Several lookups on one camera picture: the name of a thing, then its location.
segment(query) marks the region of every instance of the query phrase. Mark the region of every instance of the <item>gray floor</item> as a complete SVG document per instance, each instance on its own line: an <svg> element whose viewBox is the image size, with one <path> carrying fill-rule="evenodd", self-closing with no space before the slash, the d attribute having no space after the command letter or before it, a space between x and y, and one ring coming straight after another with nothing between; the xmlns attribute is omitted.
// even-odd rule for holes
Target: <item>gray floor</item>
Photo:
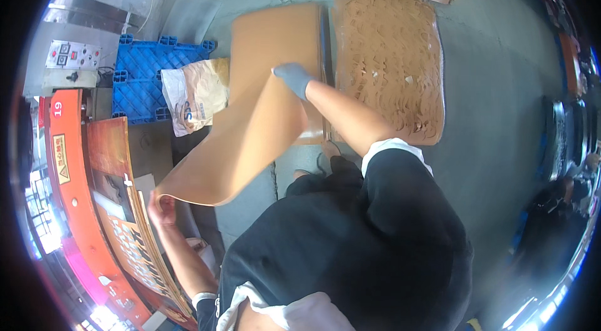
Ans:
<svg viewBox="0 0 601 331"><path fill-rule="evenodd" d="M292 0L292 2L331 0ZM164 16L173 0L165 0ZM221 0L205 36L229 56L229 27L241 13L279 0ZM560 54L538 0L457 0L436 5L444 50L445 130L423 147L434 177L466 225L475 250L476 312L507 260L517 218L540 186L540 98L561 94ZM333 59L335 60L335 42ZM316 170L319 147L291 147L232 204L215 210L227 248L274 200L294 169Z"/></svg>

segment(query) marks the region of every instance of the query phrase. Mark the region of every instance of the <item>worker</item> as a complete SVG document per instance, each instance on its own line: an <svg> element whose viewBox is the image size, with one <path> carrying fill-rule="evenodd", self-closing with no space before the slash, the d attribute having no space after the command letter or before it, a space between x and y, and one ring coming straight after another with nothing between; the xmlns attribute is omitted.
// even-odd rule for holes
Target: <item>worker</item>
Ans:
<svg viewBox="0 0 601 331"><path fill-rule="evenodd" d="M174 199L162 197L161 210L151 200L199 330L454 330L473 252L421 150L301 65L272 71L363 157L361 169L326 144L332 174L297 172L286 197L229 247L219 283L177 230Z"/></svg>

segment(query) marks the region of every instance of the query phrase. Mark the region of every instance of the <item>blue plastic pallet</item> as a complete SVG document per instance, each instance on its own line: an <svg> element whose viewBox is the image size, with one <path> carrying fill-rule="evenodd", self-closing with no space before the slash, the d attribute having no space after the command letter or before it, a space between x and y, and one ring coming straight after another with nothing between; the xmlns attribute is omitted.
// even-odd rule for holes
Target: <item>blue plastic pallet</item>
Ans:
<svg viewBox="0 0 601 331"><path fill-rule="evenodd" d="M162 93L161 70L206 60L214 49L214 41L178 44L176 36L135 41L132 34L122 34L113 75L112 116L127 116L131 125L170 119Z"/></svg>
<svg viewBox="0 0 601 331"><path fill-rule="evenodd" d="M125 70L113 74L112 117L127 117L130 125L171 119L159 71L151 79L129 79Z"/></svg>

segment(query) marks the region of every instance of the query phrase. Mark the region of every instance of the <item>gray glove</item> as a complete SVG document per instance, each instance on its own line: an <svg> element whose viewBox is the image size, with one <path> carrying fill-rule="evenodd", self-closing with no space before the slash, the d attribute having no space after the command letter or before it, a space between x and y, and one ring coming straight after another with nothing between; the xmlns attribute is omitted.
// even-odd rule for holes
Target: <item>gray glove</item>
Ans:
<svg viewBox="0 0 601 331"><path fill-rule="evenodd" d="M274 75L282 78L284 83L294 92L299 98L306 101L305 90L311 79L313 79L301 64L291 62L289 64L281 64L274 67Z"/></svg>

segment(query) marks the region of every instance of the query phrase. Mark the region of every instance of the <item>hand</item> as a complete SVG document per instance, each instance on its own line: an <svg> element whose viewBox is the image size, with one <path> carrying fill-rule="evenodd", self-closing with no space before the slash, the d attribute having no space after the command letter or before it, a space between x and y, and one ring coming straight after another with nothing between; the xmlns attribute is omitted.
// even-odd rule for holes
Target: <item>hand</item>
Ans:
<svg viewBox="0 0 601 331"><path fill-rule="evenodd" d="M148 202L148 217L156 228L172 226L176 224L176 199L163 195L160 199L161 210L156 207L154 191L150 192Z"/></svg>
<svg viewBox="0 0 601 331"><path fill-rule="evenodd" d="M302 67L301 64L291 62L289 64L281 64L271 69L276 77L282 78L284 83L294 92L299 98L306 101L305 90L311 79L309 73Z"/></svg>

